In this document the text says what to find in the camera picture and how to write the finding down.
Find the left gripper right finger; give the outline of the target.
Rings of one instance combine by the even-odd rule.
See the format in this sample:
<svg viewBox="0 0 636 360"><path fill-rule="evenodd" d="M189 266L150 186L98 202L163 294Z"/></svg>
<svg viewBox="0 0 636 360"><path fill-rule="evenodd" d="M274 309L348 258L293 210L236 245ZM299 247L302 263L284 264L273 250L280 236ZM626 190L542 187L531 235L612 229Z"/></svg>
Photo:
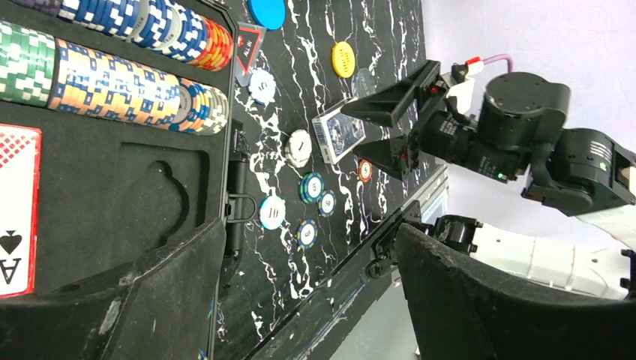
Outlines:
<svg viewBox="0 0 636 360"><path fill-rule="evenodd" d="M398 268L423 359L633 359L635 303L531 283L408 223Z"/></svg>

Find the blue playing card deck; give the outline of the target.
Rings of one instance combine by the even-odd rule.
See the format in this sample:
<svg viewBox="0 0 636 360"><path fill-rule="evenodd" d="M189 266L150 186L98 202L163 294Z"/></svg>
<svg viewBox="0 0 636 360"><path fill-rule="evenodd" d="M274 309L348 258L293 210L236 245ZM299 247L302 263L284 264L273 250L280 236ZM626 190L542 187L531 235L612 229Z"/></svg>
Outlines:
<svg viewBox="0 0 636 360"><path fill-rule="evenodd" d="M341 112L356 97L343 99L312 119L319 152L325 164L337 164L366 139L365 123Z"/></svg>

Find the white chip marked one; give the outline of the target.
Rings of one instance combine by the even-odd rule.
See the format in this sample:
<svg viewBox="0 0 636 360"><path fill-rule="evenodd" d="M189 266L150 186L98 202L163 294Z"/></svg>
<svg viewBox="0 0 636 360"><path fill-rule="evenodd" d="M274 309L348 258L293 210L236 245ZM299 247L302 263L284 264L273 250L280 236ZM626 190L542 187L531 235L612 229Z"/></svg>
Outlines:
<svg viewBox="0 0 636 360"><path fill-rule="evenodd" d="M285 158L290 166L300 169L310 160L312 148L311 135L303 129L295 130L286 142Z"/></svg>

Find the white chip marked five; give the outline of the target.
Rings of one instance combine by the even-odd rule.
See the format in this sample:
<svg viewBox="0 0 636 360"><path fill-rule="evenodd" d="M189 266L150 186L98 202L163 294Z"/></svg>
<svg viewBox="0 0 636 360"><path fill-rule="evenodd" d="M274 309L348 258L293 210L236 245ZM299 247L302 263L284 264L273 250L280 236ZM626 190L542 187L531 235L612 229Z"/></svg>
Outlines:
<svg viewBox="0 0 636 360"><path fill-rule="evenodd" d="M266 69L257 68L251 74L248 90L258 104L267 105L275 99L275 78Z"/></svg>

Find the red playing card deck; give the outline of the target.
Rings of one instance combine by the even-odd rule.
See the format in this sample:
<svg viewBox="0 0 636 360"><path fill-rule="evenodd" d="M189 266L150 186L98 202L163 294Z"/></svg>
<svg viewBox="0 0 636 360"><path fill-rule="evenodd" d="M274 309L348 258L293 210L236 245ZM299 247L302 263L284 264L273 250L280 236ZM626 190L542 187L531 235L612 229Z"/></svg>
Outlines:
<svg viewBox="0 0 636 360"><path fill-rule="evenodd" d="M41 130L1 125L1 297L35 289Z"/></svg>

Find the red orange chip five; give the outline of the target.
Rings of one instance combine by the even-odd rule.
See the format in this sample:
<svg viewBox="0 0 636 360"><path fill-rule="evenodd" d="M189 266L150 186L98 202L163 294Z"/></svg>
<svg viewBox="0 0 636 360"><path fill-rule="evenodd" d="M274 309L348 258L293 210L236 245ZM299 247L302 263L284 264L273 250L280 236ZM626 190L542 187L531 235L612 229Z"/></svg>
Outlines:
<svg viewBox="0 0 636 360"><path fill-rule="evenodd" d="M358 163L358 177L361 182L369 182L373 175L373 166L370 161L362 159Z"/></svg>

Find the yellow round button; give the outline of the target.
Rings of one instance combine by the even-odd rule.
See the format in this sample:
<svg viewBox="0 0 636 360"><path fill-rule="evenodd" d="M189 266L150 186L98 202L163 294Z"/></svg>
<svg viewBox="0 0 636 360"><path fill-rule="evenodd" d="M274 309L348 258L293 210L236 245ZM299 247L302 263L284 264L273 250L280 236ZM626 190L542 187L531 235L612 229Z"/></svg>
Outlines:
<svg viewBox="0 0 636 360"><path fill-rule="evenodd" d="M346 42L336 43L331 52L331 63L334 72L341 78L350 78L356 69L356 56L353 48Z"/></svg>

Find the teal chip on table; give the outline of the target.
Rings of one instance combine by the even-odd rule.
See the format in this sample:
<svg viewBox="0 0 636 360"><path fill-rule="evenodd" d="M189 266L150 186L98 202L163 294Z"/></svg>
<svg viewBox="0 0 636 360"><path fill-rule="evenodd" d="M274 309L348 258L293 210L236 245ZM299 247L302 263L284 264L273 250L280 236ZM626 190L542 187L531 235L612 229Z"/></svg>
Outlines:
<svg viewBox="0 0 636 360"><path fill-rule="evenodd" d="M301 178L298 194L303 203L317 203L324 191L324 181L318 172L308 172Z"/></svg>

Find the blue green chip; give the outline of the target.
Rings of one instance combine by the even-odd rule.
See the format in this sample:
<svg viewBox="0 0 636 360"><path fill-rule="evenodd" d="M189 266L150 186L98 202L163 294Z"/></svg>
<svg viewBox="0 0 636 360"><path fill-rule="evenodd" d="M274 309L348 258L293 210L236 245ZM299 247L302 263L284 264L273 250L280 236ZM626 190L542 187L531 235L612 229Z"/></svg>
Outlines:
<svg viewBox="0 0 636 360"><path fill-rule="evenodd" d="M319 198L317 203L318 212L321 216L328 218L335 212L337 200L335 192L330 189L325 189Z"/></svg>

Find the light blue chip ten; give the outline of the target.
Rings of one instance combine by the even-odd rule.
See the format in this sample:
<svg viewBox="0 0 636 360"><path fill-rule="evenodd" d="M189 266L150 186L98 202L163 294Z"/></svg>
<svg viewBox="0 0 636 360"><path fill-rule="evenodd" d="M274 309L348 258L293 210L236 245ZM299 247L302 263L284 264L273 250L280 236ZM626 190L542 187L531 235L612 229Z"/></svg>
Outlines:
<svg viewBox="0 0 636 360"><path fill-rule="evenodd" d="M275 230L284 222L286 210L282 198L267 196L259 206L259 221L266 230Z"/></svg>

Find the small white chip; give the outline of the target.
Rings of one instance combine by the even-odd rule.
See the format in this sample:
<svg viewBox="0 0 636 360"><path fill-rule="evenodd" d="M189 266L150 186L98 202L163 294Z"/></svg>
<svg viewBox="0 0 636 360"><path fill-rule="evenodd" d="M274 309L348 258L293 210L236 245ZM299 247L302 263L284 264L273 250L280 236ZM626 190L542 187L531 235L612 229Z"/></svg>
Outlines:
<svg viewBox="0 0 636 360"><path fill-rule="evenodd" d="M295 239L301 249L314 246L317 240L317 223L312 219L303 220L297 227Z"/></svg>

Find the blue round dealer button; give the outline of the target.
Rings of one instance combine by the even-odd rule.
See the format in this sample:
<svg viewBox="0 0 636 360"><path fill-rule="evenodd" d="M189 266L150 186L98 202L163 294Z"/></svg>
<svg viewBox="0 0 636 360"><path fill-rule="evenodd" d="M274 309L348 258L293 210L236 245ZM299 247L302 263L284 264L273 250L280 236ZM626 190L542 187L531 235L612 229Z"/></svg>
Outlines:
<svg viewBox="0 0 636 360"><path fill-rule="evenodd" d="M284 0L247 0L247 8L258 25L271 31L280 29L286 19Z"/></svg>

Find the black poker chip case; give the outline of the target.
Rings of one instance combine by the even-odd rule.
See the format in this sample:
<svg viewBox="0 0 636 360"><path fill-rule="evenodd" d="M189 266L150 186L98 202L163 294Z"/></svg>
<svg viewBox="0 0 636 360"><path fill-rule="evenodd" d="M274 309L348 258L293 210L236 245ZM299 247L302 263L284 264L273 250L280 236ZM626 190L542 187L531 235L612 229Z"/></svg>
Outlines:
<svg viewBox="0 0 636 360"><path fill-rule="evenodd" d="M1 121L42 132L34 292L20 296L225 225L229 128L197 136L7 102Z"/></svg>

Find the purple blue chip row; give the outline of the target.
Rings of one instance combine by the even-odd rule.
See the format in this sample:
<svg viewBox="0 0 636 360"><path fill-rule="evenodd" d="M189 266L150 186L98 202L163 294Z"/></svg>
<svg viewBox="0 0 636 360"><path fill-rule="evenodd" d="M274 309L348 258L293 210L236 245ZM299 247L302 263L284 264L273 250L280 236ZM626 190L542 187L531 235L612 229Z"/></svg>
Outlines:
<svg viewBox="0 0 636 360"><path fill-rule="evenodd" d="M15 3L207 71L224 69L234 56L233 36L226 27L178 1Z"/></svg>

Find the green orange chip row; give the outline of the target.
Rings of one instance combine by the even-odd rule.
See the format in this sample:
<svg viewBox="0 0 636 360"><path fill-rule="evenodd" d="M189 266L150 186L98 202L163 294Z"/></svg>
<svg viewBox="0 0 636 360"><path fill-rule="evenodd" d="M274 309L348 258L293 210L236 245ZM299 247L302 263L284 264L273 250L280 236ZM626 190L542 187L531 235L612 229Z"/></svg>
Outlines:
<svg viewBox="0 0 636 360"><path fill-rule="evenodd" d="M230 120L219 88L6 21L1 99L200 136Z"/></svg>

